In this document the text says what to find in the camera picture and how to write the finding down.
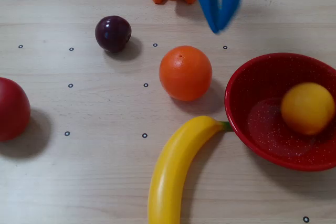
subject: yellow banana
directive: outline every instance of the yellow banana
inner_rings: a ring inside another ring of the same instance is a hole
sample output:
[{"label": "yellow banana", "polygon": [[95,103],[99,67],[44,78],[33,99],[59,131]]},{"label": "yellow banana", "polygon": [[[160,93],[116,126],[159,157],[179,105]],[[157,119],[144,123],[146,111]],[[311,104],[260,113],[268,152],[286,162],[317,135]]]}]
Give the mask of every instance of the yellow banana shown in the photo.
[{"label": "yellow banana", "polygon": [[203,144],[215,133],[231,130],[228,122],[198,116],[182,125],[157,160],[148,197],[149,224],[179,224],[182,191],[188,168]]}]

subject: lemon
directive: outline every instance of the lemon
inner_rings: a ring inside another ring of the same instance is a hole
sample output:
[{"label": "lemon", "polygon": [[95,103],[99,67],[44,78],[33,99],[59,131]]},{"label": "lemon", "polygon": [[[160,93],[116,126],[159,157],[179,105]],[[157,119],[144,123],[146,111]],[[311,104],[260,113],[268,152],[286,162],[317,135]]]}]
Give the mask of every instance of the lemon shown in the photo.
[{"label": "lemon", "polygon": [[335,102],[330,92],[312,82],[291,88],[281,103],[281,115],[285,123],[304,135],[320,133],[334,114]]}]

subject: dark purple plum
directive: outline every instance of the dark purple plum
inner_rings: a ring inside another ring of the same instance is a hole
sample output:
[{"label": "dark purple plum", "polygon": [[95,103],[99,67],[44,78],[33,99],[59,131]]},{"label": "dark purple plum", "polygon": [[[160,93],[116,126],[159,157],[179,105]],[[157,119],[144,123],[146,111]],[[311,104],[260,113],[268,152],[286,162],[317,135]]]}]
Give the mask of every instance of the dark purple plum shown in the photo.
[{"label": "dark purple plum", "polygon": [[120,52],[130,40],[132,28],[126,19],[108,16],[96,26],[96,40],[106,51]]}]

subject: bowl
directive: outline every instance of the bowl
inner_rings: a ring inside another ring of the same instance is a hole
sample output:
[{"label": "bowl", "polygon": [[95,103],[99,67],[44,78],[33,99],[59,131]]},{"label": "bowl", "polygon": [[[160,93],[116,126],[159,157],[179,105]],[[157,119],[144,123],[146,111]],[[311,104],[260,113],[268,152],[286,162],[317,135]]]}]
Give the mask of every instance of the bowl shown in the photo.
[{"label": "bowl", "polygon": [[318,135],[291,130],[281,117],[284,94],[294,85],[315,82],[336,101],[336,70],[298,54],[276,53],[252,59],[232,75],[225,91],[227,117],[241,141],[266,160],[295,170],[336,166],[336,119]]}]

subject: wooden table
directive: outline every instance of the wooden table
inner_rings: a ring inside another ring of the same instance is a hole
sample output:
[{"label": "wooden table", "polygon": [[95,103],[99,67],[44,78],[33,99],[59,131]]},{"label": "wooden table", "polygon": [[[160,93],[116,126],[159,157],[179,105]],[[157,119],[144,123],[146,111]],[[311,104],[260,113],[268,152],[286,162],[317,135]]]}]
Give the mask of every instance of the wooden table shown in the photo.
[{"label": "wooden table", "polygon": [[[151,175],[172,133],[196,115],[225,120],[225,85],[249,59],[296,52],[336,67],[335,14],[336,0],[243,0],[217,36],[199,4],[183,1],[0,0],[0,76],[18,82],[32,107],[26,133],[0,145],[0,223],[146,223]],[[108,15],[132,26],[119,57],[95,40]],[[213,64],[210,90],[188,104],[170,99],[158,78],[163,55],[179,45]],[[335,204],[336,169],[287,170],[227,133],[197,155],[181,222],[331,224]]]}]

